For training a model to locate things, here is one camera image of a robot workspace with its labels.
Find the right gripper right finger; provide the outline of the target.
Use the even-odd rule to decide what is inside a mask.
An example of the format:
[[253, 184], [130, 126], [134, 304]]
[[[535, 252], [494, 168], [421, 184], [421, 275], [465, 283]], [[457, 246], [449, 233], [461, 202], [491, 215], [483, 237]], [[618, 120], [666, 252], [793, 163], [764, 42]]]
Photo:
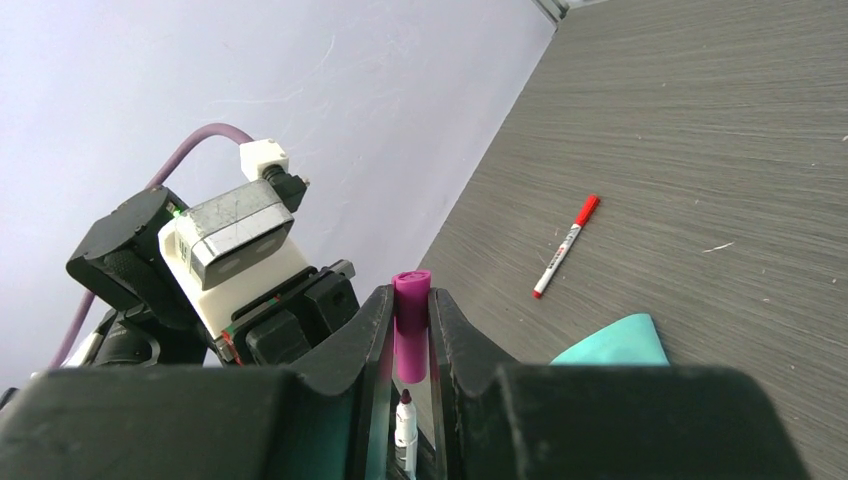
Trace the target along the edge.
[[525, 364], [428, 298], [442, 479], [805, 479], [774, 405], [709, 366]]

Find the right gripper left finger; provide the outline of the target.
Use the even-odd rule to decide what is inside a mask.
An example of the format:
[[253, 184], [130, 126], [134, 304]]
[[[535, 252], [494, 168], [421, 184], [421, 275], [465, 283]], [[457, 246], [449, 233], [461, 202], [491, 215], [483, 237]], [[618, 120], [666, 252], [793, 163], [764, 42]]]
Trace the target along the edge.
[[1, 412], [5, 479], [382, 479], [390, 286], [287, 366], [75, 368]]

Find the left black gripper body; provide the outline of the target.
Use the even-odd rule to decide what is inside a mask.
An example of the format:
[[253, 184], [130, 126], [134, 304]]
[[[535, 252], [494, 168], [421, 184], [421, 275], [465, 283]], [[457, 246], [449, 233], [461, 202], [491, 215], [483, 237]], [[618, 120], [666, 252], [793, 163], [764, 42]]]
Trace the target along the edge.
[[231, 316], [218, 336], [224, 366], [289, 364], [342, 328], [360, 305], [345, 259], [298, 272]]

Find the magenta-tipped white pen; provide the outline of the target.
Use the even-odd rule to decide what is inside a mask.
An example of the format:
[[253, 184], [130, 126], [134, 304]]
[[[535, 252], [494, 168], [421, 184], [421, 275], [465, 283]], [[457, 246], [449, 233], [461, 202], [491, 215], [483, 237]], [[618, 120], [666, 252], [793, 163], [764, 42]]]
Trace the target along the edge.
[[418, 425], [417, 409], [411, 393], [404, 389], [395, 410], [395, 463], [407, 479], [416, 479]]

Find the magenta pen cap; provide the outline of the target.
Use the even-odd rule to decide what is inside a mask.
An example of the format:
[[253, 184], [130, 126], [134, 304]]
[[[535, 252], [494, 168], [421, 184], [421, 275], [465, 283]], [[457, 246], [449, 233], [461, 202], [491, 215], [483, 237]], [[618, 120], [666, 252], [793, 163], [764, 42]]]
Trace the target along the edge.
[[397, 274], [394, 290], [394, 355], [399, 379], [420, 383], [428, 371], [428, 295], [431, 272], [416, 270]]

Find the red-tipped white pen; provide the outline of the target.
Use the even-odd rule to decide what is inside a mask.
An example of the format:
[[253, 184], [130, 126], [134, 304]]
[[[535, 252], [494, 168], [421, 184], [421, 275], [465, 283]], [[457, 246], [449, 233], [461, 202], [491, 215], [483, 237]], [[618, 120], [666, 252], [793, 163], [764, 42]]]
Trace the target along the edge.
[[601, 199], [597, 195], [589, 195], [584, 202], [580, 212], [576, 216], [574, 222], [569, 228], [564, 240], [561, 242], [556, 252], [554, 253], [551, 260], [548, 262], [546, 269], [544, 270], [542, 276], [537, 281], [533, 288], [533, 297], [536, 299], [540, 299], [547, 289], [549, 283], [553, 279], [557, 269], [561, 265], [562, 261], [570, 251], [572, 245], [577, 239], [580, 232], [585, 227], [586, 223], [592, 216], [593, 212], [596, 210], [598, 205], [600, 204]]

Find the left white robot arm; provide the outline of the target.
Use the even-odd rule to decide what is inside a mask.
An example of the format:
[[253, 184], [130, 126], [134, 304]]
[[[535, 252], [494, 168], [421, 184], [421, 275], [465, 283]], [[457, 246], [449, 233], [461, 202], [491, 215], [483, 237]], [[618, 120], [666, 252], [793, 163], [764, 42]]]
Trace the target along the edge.
[[109, 306], [70, 367], [291, 363], [358, 311], [347, 260], [318, 268], [266, 181], [195, 206], [163, 186], [96, 221], [67, 262]]

